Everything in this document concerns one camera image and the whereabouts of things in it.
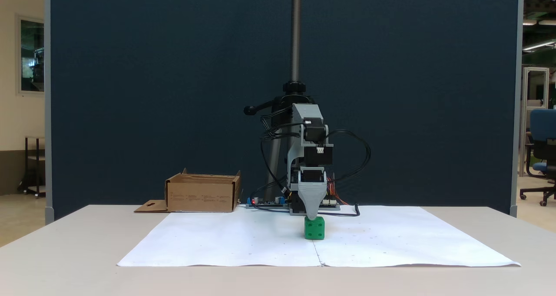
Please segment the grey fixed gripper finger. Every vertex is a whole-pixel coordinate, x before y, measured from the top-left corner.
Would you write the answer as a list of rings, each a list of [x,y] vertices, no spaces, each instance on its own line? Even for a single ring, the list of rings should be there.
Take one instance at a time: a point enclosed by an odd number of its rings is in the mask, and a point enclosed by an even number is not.
[[[318,216],[320,203],[327,193],[326,182],[300,182],[298,183],[298,195],[304,203],[306,217],[314,221]]]

